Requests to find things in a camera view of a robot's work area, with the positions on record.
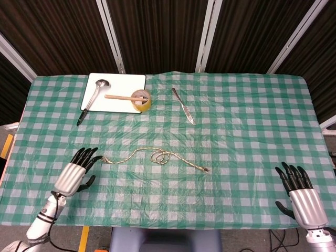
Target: knife blade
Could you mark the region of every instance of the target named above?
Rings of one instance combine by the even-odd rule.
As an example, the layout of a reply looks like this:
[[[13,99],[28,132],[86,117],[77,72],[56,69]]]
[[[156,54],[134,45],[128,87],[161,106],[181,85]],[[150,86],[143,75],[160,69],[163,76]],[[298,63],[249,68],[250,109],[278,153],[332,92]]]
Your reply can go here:
[[[177,97],[177,99],[179,100],[179,102],[180,102],[180,104],[181,104],[181,107],[182,107],[182,109],[183,109],[183,112],[184,112],[185,115],[187,116],[189,122],[190,122],[191,124],[193,124],[193,125],[196,125],[196,122],[195,122],[194,118],[191,116],[188,107],[187,107],[186,105],[183,104],[183,102],[182,102],[181,98],[178,96],[178,94],[177,94],[175,88],[172,88],[172,91],[173,91],[174,95]]]

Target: silver ladle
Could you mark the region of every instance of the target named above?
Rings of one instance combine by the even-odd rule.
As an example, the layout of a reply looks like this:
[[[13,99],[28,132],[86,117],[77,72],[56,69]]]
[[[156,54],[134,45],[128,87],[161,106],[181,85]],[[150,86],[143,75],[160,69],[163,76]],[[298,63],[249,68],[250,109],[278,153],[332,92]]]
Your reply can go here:
[[[110,83],[107,80],[97,80],[96,81],[96,90],[94,91],[90,101],[88,102],[88,104],[86,105],[85,109],[83,110],[82,114],[80,115],[78,121],[77,121],[77,126],[80,125],[82,123],[82,121],[84,120],[86,114],[88,113],[88,110],[90,109],[91,105],[93,104],[95,98],[97,97],[100,88],[102,87],[110,87]]]

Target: yellow tape roll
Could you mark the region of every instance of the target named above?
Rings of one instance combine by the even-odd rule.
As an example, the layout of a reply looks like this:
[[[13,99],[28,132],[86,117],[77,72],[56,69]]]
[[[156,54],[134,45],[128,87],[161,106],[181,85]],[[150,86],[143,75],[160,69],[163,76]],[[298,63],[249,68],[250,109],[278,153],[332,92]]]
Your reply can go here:
[[[147,110],[150,109],[151,105],[152,105],[152,99],[151,99],[151,94],[146,91],[146,90],[137,90],[136,92],[134,92],[131,97],[137,97],[137,98],[146,98],[147,101],[145,103],[141,102],[141,101],[132,101],[133,106],[141,111],[141,112],[145,112]]]

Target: black knife handle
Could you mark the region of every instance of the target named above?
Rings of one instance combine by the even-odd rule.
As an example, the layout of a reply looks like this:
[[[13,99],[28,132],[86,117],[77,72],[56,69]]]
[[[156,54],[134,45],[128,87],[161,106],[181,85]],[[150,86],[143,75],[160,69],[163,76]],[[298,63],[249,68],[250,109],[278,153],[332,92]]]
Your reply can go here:
[[[84,120],[84,117],[86,116],[86,114],[88,113],[87,109],[84,109],[82,114],[80,115],[78,122],[77,122],[77,126],[80,125],[82,123],[82,121]]]

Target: wooden stick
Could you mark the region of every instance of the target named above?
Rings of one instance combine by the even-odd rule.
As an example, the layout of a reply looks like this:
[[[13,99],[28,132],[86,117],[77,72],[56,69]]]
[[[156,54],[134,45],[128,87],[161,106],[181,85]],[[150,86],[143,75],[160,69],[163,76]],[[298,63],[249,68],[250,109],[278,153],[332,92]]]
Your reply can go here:
[[[105,94],[105,98],[107,99],[117,99],[117,100],[128,100],[128,101],[143,101],[146,102],[147,99],[144,98],[137,98],[137,97],[126,97],[126,96],[113,96],[111,94]]]

